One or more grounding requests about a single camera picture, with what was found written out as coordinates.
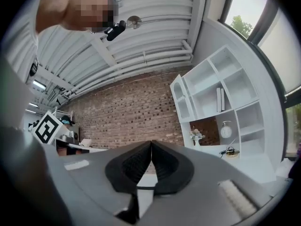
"white book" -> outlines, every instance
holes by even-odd
[[[216,96],[217,96],[217,112],[222,112],[221,88],[216,88]]]
[[[224,88],[221,88],[221,96],[222,96],[222,111],[225,110],[225,91]]]

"window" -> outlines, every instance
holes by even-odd
[[[220,22],[253,44],[262,39],[278,10],[274,0],[226,0]]]
[[[258,46],[273,64],[286,93],[301,85],[301,46],[281,9]]]
[[[301,147],[301,103],[286,109],[288,142],[286,156],[294,156]]]

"white ceiling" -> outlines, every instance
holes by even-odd
[[[79,85],[93,89],[126,77],[158,69],[190,64],[186,54],[161,56],[177,57],[176,63],[164,63],[143,69],[122,66],[121,62],[130,61],[144,55],[165,51],[185,49],[182,41],[194,47],[203,15],[205,0],[119,0],[119,20],[127,20],[136,15],[143,24],[136,30],[126,29],[115,40],[109,42],[103,33],[67,31],[60,26],[51,27],[39,35],[38,59],[41,67],[36,80],[47,86],[43,93],[33,86],[33,103],[39,108],[30,110],[45,113],[58,104],[47,101],[49,93],[55,89],[60,94],[67,93]],[[103,73],[101,83],[89,87],[87,79],[92,75],[112,67]]]

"shelf compartment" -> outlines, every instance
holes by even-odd
[[[241,136],[241,155],[243,157],[264,153],[264,131]]]
[[[229,77],[242,68],[241,64],[227,47],[222,48],[216,54],[212,55],[210,61],[222,79]]]
[[[186,104],[185,100],[179,101],[178,102],[178,107],[179,107],[180,116],[181,116],[182,119],[190,117],[190,114],[189,114],[189,111],[188,111],[188,107],[187,107],[187,104]]]
[[[178,113],[179,122],[187,122],[195,120],[195,112],[190,102],[190,97],[184,85],[184,81],[180,75],[171,83],[170,89],[174,98],[175,107]]]
[[[194,67],[183,78],[191,95],[205,90],[220,81],[207,60]]]
[[[217,114],[225,113],[226,111],[231,110],[230,102],[225,93],[225,111],[217,112],[216,88],[223,88],[223,86],[219,82],[191,96],[193,104],[195,106],[197,120],[215,116]]]
[[[240,129],[240,135],[241,136],[245,136],[245,135],[248,135],[248,134],[255,133],[257,131],[261,131],[263,129],[264,128],[263,128],[262,125],[260,125],[260,124],[254,124],[254,125],[243,127],[242,129]]]
[[[258,99],[255,89],[243,69],[224,79],[224,83],[234,108],[239,108]]]
[[[264,130],[262,112],[259,102],[236,110],[240,135],[245,136]]]
[[[175,94],[176,100],[180,100],[184,96],[183,89],[182,89],[180,83],[178,83],[178,82],[176,82],[174,84],[174,94]]]
[[[220,113],[215,117],[215,119],[216,119],[218,131],[219,131],[221,144],[229,145],[235,139],[235,141],[233,142],[233,144],[231,146],[240,151],[239,136],[238,136],[238,123],[236,120],[235,112],[228,111],[226,113]],[[221,129],[222,129],[224,121],[231,121],[231,122],[226,122],[226,125],[230,126],[232,129],[232,135],[229,138],[223,138],[221,135]]]

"red brick wall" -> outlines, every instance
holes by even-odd
[[[114,148],[143,140],[183,145],[170,84],[190,66],[118,81],[76,98],[60,110],[73,111],[79,138],[92,146]]]

